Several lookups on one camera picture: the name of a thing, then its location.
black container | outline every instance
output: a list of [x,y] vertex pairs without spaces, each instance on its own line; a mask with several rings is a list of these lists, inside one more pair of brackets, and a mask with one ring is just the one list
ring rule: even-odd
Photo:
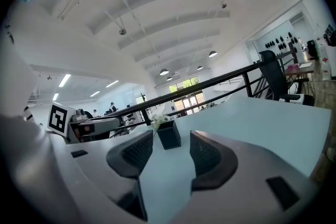
[[161,123],[157,134],[165,150],[181,146],[181,137],[175,121]]

black chair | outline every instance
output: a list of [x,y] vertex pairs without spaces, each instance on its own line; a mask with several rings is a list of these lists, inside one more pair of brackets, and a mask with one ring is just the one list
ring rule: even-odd
[[[284,99],[285,102],[299,100],[301,96],[299,94],[288,94],[288,89],[295,82],[302,84],[303,82],[309,81],[309,79],[296,79],[288,84],[274,52],[265,50],[259,54],[262,59],[260,70],[273,92],[273,100],[279,101],[280,98]],[[303,96],[304,105],[314,106],[314,103],[315,99],[313,96],[306,94]]]

white table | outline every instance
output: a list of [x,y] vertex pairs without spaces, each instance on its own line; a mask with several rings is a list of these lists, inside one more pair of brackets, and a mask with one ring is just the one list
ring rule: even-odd
[[[239,97],[176,119],[182,146],[165,151],[156,135],[153,153],[140,175],[149,223],[167,223],[190,198],[195,178],[190,130],[263,146],[308,177],[322,152],[330,117],[327,109]],[[140,125],[133,132],[148,129]]]

